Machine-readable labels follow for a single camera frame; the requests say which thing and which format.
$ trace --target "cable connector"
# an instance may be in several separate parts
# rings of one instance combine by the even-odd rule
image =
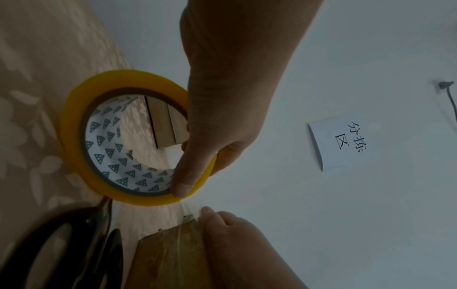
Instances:
[[[439,88],[441,88],[442,90],[445,90],[445,89],[448,89],[451,87],[451,85],[453,85],[454,82],[453,81],[442,81],[438,84]]]

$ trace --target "adhesive tape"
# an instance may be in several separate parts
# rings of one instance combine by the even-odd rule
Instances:
[[[122,143],[123,111],[138,96],[158,98],[187,117],[187,92],[163,77],[136,70],[96,75],[71,92],[60,120],[67,164],[97,193],[139,206],[180,201],[170,194],[174,169],[156,169],[134,159]],[[188,196],[208,179],[216,156]]]

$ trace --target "hand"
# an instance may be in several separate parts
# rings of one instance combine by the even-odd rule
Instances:
[[[190,63],[189,140],[171,193],[184,197],[260,133],[286,66],[323,0],[189,0],[181,39]]]
[[[248,221],[209,207],[202,209],[200,221],[211,265],[226,288],[307,288]]]

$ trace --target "black cable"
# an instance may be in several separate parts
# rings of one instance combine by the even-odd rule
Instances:
[[[452,107],[454,108],[454,113],[456,115],[456,121],[457,121],[457,108],[456,108],[456,103],[454,102],[454,99],[452,98],[452,95],[451,95],[451,87],[448,86],[446,91],[447,91],[447,96],[449,96],[449,100],[451,101]]]

